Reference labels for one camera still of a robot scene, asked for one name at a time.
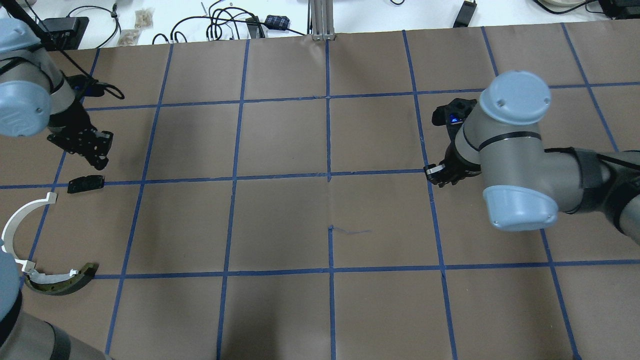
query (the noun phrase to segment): black electronic device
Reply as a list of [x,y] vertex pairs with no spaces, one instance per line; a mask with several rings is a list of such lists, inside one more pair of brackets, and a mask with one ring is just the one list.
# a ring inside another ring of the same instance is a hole
[[265,38],[264,30],[260,25],[260,20],[257,16],[250,17],[246,20],[246,27],[249,29],[249,36],[251,38]]
[[43,30],[51,33],[53,40],[60,49],[76,50],[80,46],[80,41],[82,41],[87,25],[89,25],[89,18],[55,17],[44,19],[39,25]]
[[469,26],[469,22],[471,22],[471,18],[474,16],[474,12],[476,12],[476,0],[467,1],[465,0],[462,3],[462,7],[458,12],[458,17],[456,21],[453,23],[454,28],[466,28]]
[[620,19],[640,19],[640,0],[598,0],[606,16]]

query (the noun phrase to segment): black strap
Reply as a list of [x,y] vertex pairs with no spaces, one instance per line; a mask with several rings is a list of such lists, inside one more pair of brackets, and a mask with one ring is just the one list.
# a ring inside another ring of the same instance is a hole
[[478,149],[477,147],[475,147],[475,146],[474,146],[474,144],[472,144],[472,143],[469,141],[469,139],[467,138],[467,133],[465,132],[465,128],[464,128],[464,127],[462,128],[462,135],[464,135],[464,136],[465,136],[465,140],[467,141],[467,144],[469,144],[469,146],[471,146],[471,149],[473,149],[473,150],[475,150],[475,151],[477,151],[477,152],[479,152],[479,151],[480,151],[480,149]]
[[483,141],[478,147],[478,151],[484,149],[485,147],[493,144],[494,142],[499,142],[501,140],[507,140],[512,138],[537,138],[542,140],[542,136],[538,133],[534,133],[533,131],[514,131],[512,133],[500,134],[496,135],[493,138],[489,138]]
[[595,151],[577,149],[574,147],[554,147],[545,149],[545,152],[562,152],[572,155],[578,163],[580,170],[580,188],[583,189],[582,200],[574,209],[565,211],[567,214],[589,213],[600,207],[606,192],[602,180],[599,155]]
[[622,211],[627,207],[629,202],[635,197],[640,195],[640,176],[635,179],[630,179],[624,183],[619,184],[607,198],[604,204],[604,213],[618,229],[619,232],[625,233],[620,227],[620,215]]
[[71,355],[71,339],[69,335],[59,327],[51,324],[49,326],[53,329],[53,350],[51,350],[49,360],[69,360]]
[[22,307],[22,293],[18,292],[18,298],[15,299],[11,310],[0,321],[0,348],[4,345],[4,342],[9,338],[15,322],[18,321],[18,315],[20,314],[20,308]]
[[21,63],[27,62],[27,60],[23,58],[8,58],[0,61],[5,61],[5,60],[11,60],[11,61],[9,61],[5,66],[0,67],[0,75],[3,75],[5,72],[9,72],[9,70],[20,65]]
[[603,154],[598,154],[598,159],[600,159],[602,161],[606,161],[608,163],[613,163],[613,164],[616,164],[616,165],[620,165],[621,167],[627,167],[627,168],[630,168],[632,170],[640,171],[640,165],[634,164],[634,163],[630,163],[628,161],[612,158],[610,156],[606,156],[606,155],[603,155]]

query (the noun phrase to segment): blue tape line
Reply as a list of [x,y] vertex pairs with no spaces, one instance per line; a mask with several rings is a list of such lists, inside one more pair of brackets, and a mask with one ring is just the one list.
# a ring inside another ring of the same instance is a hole
[[50,188],[53,184],[0,185],[0,190]]
[[401,265],[401,266],[362,266],[334,268],[334,272],[395,272],[395,271],[432,271],[439,270],[440,265]]
[[[604,86],[637,86],[640,82],[628,82],[628,83],[602,83],[602,84],[589,84],[590,87],[604,87]],[[566,89],[566,88],[585,88],[586,85],[550,85],[552,89]],[[305,97],[277,97],[272,99],[245,99],[244,103],[255,102],[279,102],[279,101],[309,101],[317,99],[354,99],[359,97],[386,97],[386,96],[406,96],[406,95],[427,95],[427,94],[458,94],[467,92],[482,92],[484,88],[473,89],[444,89],[444,90],[421,90],[417,92],[383,92],[373,94],[345,94],[345,95],[322,95],[322,96],[305,96]],[[223,100],[223,101],[202,101],[202,102],[176,102],[170,104],[162,104],[162,108],[171,108],[178,106],[202,106],[202,105],[221,105],[221,104],[239,104],[240,100]],[[129,110],[129,109],[145,109],[155,108],[156,105],[127,105],[127,106],[107,106],[104,108],[87,108],[86,111],[105,111],[105,110]]]
[[[413,73],[413,62],[411,59],[411,51],[409,49],[409,41],[406,37],[405,30],[402,31],[402,35],[404,39],[404,49],[406,51],[407,61],[409,63],[409,72],[411,74],[411,82],[412,82],[412,88],[413,88],[413,101],[415,104],[416,118],[418,119],[417,125],[418,125],[418,132],[420,134],[420,148],[422,149],[422,159],[424,160],[424,165],[427,166],[429,164],[429,159],[427,157],[426,147],[424,146],[424,135],[422,134],[422,121],[420,116],[420,106],[418,102],[418,95],[416,92],[417,87],[415,83],[415,76]],[[431,188],[431,183],[428,181],[427,181],[427,189],[429,192],[429,205],[431,206],[431,218],[433,221],[433,229],[436,236],[436,248],[438,250],[438,268],[441,273],[440,278],[442,281],[442,295],[444,298],[445,314],[447,316],[447,328],[449,330],[449,342],[451,343],[451,355],[453,360],[458,360],[456,337],[453,331],[453,320],[451,317],[451,304],[449,302],[449,287],[447,285],[447,275],[446,275],[447,269],[445,267],[444,255],[442,253],[442,244],[440,242],[440,229],[438,227],[438,215],[436,212],[436,204],[433,198],[433,189]]]
[[573,89],[573,88],[586,88],[585,84],[576,85],[549,85],[550,89]]
[[138,192],[136,207],[135,207],[135,210],[133,211],[133,220],[131,221],[131,230],[129,231],[129,239],[127,240],[127,248],[125,250],[124,260],[122,261],[122,270],[120,271],[120,280],[118,282],[118,290],[116,292],[116,299],[114,301],[113,312],[111,314],[111,322],[109,324],[109,333],[107,335],[107,343],[104,350],[106,354],[109,354],[109,351],[111,350],[111,340],[113,339],[113,331],[115,330],[116,317],[118,316],[118,307],[120,306],[120,297],[122,296],[122,287],[124,285],[125,275],[127,274],[127,265],[129,264],[129,256],[131,255],[131,246],[133,244],[133,238],[136,232],[136,224],[138,223],[138,215],[140,213],[140,204],[142,203],[142,196],[145,191],[145,180],[147,178],[149,159],[151,157],[151,149],[153,148],[153,144],[154,144],[154,136],[156,132],[158,116],[160,114],[160,105],[162,104],[162,99],[164,96],[166,79],[169,75],[169,67],[171,65],[172,54],[173,54],[173,44],[169,46],[169,53],[166,60],[166,66],[164,68],[163,82],[160,88],[160,95],[158,97],[158,102],[156,105],[156,114],[154,115],[154,122],[151,127],[151,132],[149,135],[149,144],[147,145],[147,155],[145,156],[145,164],[142,170],[142,180],[140,184],[140,190]]
[[95,56],[93,57],[93,63],[91,64],[91,70],[89,70],[89,75],[93,75],[95,72],[95,67],[98,65],[98,58],[100,57],[100,49],[95,50]]
[[[56,183],[60,178],[60,172],[62,172],[62,165],[65,163],[67,152],[62,151],[62,155],[60,156],[60,162],[58,163],[58,168],[56,169],[56,175],[53,179],[53,184],[51,185],[51,192],[56,191]],[[45,205],[44,211],[42,212],[42,218],[40,218],[40,223],[38,224],[38,230],[36,231],[36,236],[33,238],[33,244],[31,245],[31,250],[29,251],[28,260],[32,261],[33,256],[36,253],[36,248],[38,247],[38,242],[40,241],[40,235],[42,234],[42,228],[44,227],[44,222],[47,218],[47,214],[49,213],[49,205]]]
[[256,103],[256,102],[278,102],[278,101],[307,101],[318,100],[324,96],[303,96],[303,97],[275,97],[273,99],[245,99],[244,103]]
[[420,116],[420,102],[418,101],[417,85],[415,83],[415,73],[413,72],[413,61],[411,59],[411,53],[409,52],[409,40],[406,37],[406,31],[402,30],[404,39],[404,49],[406,51],[406,58],[409,62],[409,73],[411,74],[411,87],[413,89],[413,105],[415,106],[415,116],[418,119],[418,134],[420,136],[420,149],[422,151],[422,160],[424,166],[429,165],[427,162],[427,150],[424,146],[424,133],[422,131],[422,117]]
[[422,173],[421,168],[401,168],[397,170],[364,170],[364,171],[338,171],[332,172],[332,176],[351,176],[351,175],[383,175],[383,174],[414,174]]
[[234,171],[233,171],[233,185],[231,189],[231,203],[229,206],[229,221],[227,228],[227,248],[225,249],[225,275],[222,277],[222,290],[220,293],[220,315],[218,318],[218,339],[216,341],[216,359],[220,360],[222,357],[222,334],[225,323],[225,304],[227,302],[227,283],[229,271],[229,258],[231,255],[231,238],[234,225],[234,208],[236,206],[236,186],[237,186],[237,170],[238,170],[238,154],[240,152],[240,134],[242,130],[242,114],[244,108],[244,90],[246,86],[246,68],[249,62],[249,40],[246,41],[244,47],[244,63],[242,69],[242,83],[240,87],[240,102],[238,103],[238,123],[236,128],[236,149],[234,151]]
[[238,176],[238,181],[244,180],[263,180],[263,179],[290,179],[292,177],[325,177],[326,172],[309,172],[306,174],[277,174],[277,175],[252,175],[252,176]]
[[484,44],[486,45],[487,53],[489,53],[489,60],[491,60],[491,66],[493,67],[493,75],[498,76],[500,73],[498,72],[498,66],[495,64],[495,58],[493,57],[493,51],[491,50],[491,44],[489,44],[489,37],[486,36],[486,30],[484,26],[480,27],[482,31],[482,36],[484,38]]
[[168,184],[168,183],[204,183],[209,181],[230,181],[232,177],[195,177],[192,179],[158,179],[146,180],[145,184]]
[[630,83],[603,83],[603,84],[591,84],[589,86],[592,88],[600,88],[603,86],[638,86],[640,85],[640,81],[632,81]]
[[514,269],[514,268],[545,268],[549,263],[495,263],[495,264],[462,264],[447,265],[447,270],[480,270],[480,269]]
[[556,288],[556,294],[558,297],[558,303],[560,303],[560,311],[562,312],[562,317],[564,320],[564,327],[566,328],[567,336],[569,337],[569,344],[571,345],[571,350],[573,352],[574,360],[581,360],[580,354],[578,353],[578,346],[575,344],[575,338],[573,337],[573,331],[571,329],[571,323],[569,322],[569,315],[566,312],[566,306],[564,304],[564,297],[562,295],[562,290],[560,289],[560,282],[558,281],[558,276],[556,273],[556,268],[554,266],[554,259],[551,256],[551,248],[549,248],[549,242],[547,241],[547,234],[544,229],[540,229],[540,235],[542,237],[542,244],[545,246],[545,252],[547,253],[547,261],[549,262],[549,268],[551,269],[551,277],[554,280],[554,287]]
[[201,102],[175,102],[171,104],[163,104],[163,108],[174,108],[176,106],[201,106],[201,105],[224,105],[239,104],[239,100],[222,100],[222,101],[201,101]]
[[105,108],[86,108],[86,111],[104,111],[104,110],[131,110],[131,109],[151,109],[157,105],[125,105],[125,106],[107,106]]
[[[100,49],[97,49],[95,51],[95,56],[93,57],[93,63],[91,65],[91,70],[89,70],[89,75],[93,75],[93,71],[95,71],[95,67],[96,64],[98,64],[98,57],[100,56]],[[58,169],[56,170],[56,175],[53,179],[53,184],[51,185],[51,192],[54,192],[56,189],[56,184],[58,183],[58,179],[60,178],[60,172],[62,171],[62,166],[65,163],[65,158],[66,158],[67,152],[63,151],[62,155],[60,156],[60,162],[58,163]],[[49,186],[32,186],[32,185],[26,185],[24,188],[39,188],[39,187],[49,187]],[[44,211],[42,211],[42,218],[40,218],[40,223],[38,224],[38,230],[36,231],[36,235],[33,238],[33,244],[31,245],[31,250],[29,251],[29,257],[28,259],[31,261],[33,260],[33,255],[36,252],[36,248],[38,247],[38,242],[40,241],[40,235],[42,234],[42,227],[44,226],[44,222],[47,218],[47,214],[49,213],[49,205],[45,205],[44,207]],[[24,285],[24,280],[20,282],[20,288],[22,288],[22,286]]]
[[429,94],[460,94],[465,92],[482,92],[484,88],[475,88],[475,89],[449,89],[449,90],[423,90],[418,91],[418,95],[429,95]]
[[640,265],[640,259],[558,261],[554,266]]
[[324,41],[324,68],[326,85],[326,180],[331,181],[331,86],[329,68],[329,41]]
[[374,94],[331,95],[331,98],[332,99],[353,99],[356,97],[384,97],[384,96],[405,96],[405,95],[413,95],[413,92],[380,92],[380,93],[374,93]]
[[105,181],[104,186],[140,185],[143,181]]
[[569,32],[567,31],[566,26],[564,25],[563,22],[560,23],[560,26],[562,26],[564,37],[566,38],[566,41],[569,43],[569,48],[571,49],[571,53],[573,54],[573,59],[575,60],[575,63],[578,65],[578,69],[580,70],[580,75],[582,76],[582,79],[584,80],[584,84],[587,87],[587,91],[589,92],[589,96],[591,97],[591,102],[593,102],[593,106],[596,108],[596,111],[598,112],[598,116],[600,117],[602,126],[604,126],[604,130],[607,133],[607,136],[609,137],[609,141],[611,142],[611,145],[613,146],[614,151],[618,152],[619,151],[618,144],[616,144],[616,140],[613,138],[613,134],[609,129],[609,125],[607,124],[607,121],[605,120],[604,115],[602,114],[600,105],[598,105],[598,101],[596,100],[596,95],[593,93],[593,89],[591,89],[591,84],[589,84],[589,80],[587,79],[587,74],[584,72],[584,69],[582,68],[582,64],[580,62],[580,59],[578,58],[578,53],[575,51],[575,47],[573,46],[571,37],[569,37]]
[[[447,270],[487,270],[487,269],[512,269],[512,268],[546,268],[572,266],[625,266],[640,265],[640,259],[620,259],[620,260],[589,260],[589,261],[558,261],[553,263],[490,263],[490,264],[458,264],[446,265]],[[175,277],[248,277],[248,276],[278,276],[278,275],[301,275],[301,274],[329,274],[350,273],[350,272],[408,272],[408,271],[439,271],[440,265],[400,265],[400,266],[361,266],[342,268],[300,268],[289,270],[238,270],[238,271],[218,271],[218,272],[177,272],[177,273],[157,273],[157,274],[127,274],[126,279],[168,279]],[[120,274],[99,274],[94,277],[100,279],[119,279]]]
[[335,351],[335,274],[333,271],[333,225],[328,229],[329,250],[329,318],[331,332],[331,360],[336,360]]

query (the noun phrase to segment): white curved part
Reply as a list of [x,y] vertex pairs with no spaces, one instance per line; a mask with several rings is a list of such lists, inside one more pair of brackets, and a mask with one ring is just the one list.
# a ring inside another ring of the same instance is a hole
[[33,210],[39,208],[40,206],[55,204],[57,199],[58,194],[48,192],[46,198],[34,200],[23,205],[9,218],[9,221],[7,221],[6,225],[4,226],[4,229],[2,231],[2,240],[4,241],[2,250],[11,254],[15,259],[15,262],[22,265],[23,272],[28,273],[33,270],[35,267],[35,263],[29,260],[21,260],[15,254],[15,250],[13,249],[13,237],[15,236],[15,231],[18,229],[18,225],[20,225],[24,218],[26,218],[27,215],[29,215]]
[[29,275],[29,280],[31,282],[35,282],[36,284],[56,284],[58,282],[63,282],[70,280],[73,276],[80,274],[80,271],[71,269],[69,274],[59,274],[59,275],[47,275],[41,274],[36,269],[31,269],[27,275]]

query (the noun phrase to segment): power adapter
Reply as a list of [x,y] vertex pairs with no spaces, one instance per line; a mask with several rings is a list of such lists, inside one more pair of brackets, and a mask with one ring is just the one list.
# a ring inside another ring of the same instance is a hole
[[63,50],[76,50],[84,36],[88,17],[54,17],[40,22],[40,28],[49,31],[56,45]]
[[606,16],[620,19],[640,19],[640,0],[598,0]]
[[471,18],[474,16],[474,12],[476,12],[476,0],[467,1],[465,0],[462,3],[462,7],[458,12],[458,17],[456,18],[456,22],[453,23],[454,28],[466,28],[469,26],[469,22],[471,22]]

